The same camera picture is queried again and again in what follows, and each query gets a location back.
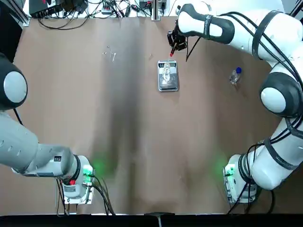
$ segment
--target metal stand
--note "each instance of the metal stand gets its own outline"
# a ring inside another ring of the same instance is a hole
[[[153,21],[160,21],[161,18],[159,16],[159,11],[158,11],[158,0],[153,0],[152,1],[152,15],[151,18]]]
[[[23,25],[28,26],[30,20],[29,17],[23,12],[23,9],[14,0],[8,0],[8,3],[11,5],[16,14],[20,17],[21,21],[23,22]]]

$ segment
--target brown table surface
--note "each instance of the brown table surface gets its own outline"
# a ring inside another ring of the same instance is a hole
[[[105,178],[116,213],[225,213],[222,167],[279,122],[258,97],[270,67],[211,41],[200,40],[188,62],[185,50],[176,53],[180,89],[159,92],[157,61],[168,58],[174,20],[90,19],[69,31],[31,20],[20,40],[15,64],[29,89],[18,109],[24,125],[41,143],[87,156]],[[243,73],[235,89],[229,75],[237,66]],[[55,213],[54,179],[0,171],[0,214]],[[303,211],[299,177],[276,190],[275,212]],[[252,212],[265,212],[270,200],[263,192]],[[103,213],[101,197],[96,193],[93,205],[78,212]]]

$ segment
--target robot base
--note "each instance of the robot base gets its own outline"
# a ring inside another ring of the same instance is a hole
[[[65,204],[91,204],[93,201],[94,169],[85,156],[78,156],[80,164],[79,176],[71,184],[63,184]]]
[[[224,189],[227,196],[227,200],[229,203],[236,203],[241,191],[245,186],[245,181],[241,179],[239,171],[238,171],[238,163],[236,164],[228,164],[223,168],[223,180],[224,180]],[[245,188],[242,196],[240,197],[238,203],[248,203],[248,193],[249,188],[248,185]],[[250,186],[250,202],[253,202],[256,199],[257,186],[252,184]]]
[[[87,187],[85,195],[82,198],[73,199],[73,198],[68,198],[65,196],[64,203],[65,204],[92,204],[93,197],[94,197],[94,188]]]

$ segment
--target label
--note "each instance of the label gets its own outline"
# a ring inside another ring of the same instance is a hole
[[[64,191],[65,192],[76,192],[76,186],[64,186]]]
[[[47,3],[47,6],[48,6],[48,7],[52,7],[52,6],[55,6],[55,5],[56,5],[56,0],[52,0],[52,1],[51,1],[51,4],[48,4],[48,3]]]
[[[164,67],[164,63],[159,63],[158,66],[159,66],[159,68],[163,68]],[[170,66],[171,67],[175,67],[176,63],[170,63]]]
[[[54,156],[53,161],[54,162],[61,162],[61,156]]]

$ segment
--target gray robot arm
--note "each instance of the gray robot arm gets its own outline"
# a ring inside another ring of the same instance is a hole
[[[65,197],[74,203],[85,203],[94,174],[87,158],[74,155],[64,146],[39,143],[34,133],[5,112],[23,104],[27,82],[3,54],[0,84],[0,164],[23,176],[56,177],[63,182]]]

